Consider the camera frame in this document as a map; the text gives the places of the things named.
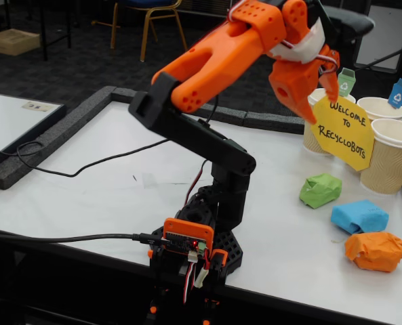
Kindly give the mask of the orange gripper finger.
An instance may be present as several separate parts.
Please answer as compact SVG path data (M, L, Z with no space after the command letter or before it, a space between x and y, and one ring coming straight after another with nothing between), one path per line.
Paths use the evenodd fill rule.
M293 113L303 118L310 124L315 124L317 119L313 113L313 109L307 100L302 100L298 103L290 104L288 107Z
M319 53L319 82L331 102L336 102L339 94L336 71L339 68L339 53L324 45Z

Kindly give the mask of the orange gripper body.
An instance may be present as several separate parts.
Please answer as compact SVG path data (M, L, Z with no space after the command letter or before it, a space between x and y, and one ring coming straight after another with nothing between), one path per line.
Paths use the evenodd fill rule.
M269 81L278 100L282 104L308 103L308 96L317 87L322 65L320 59L306 64L276 60Z

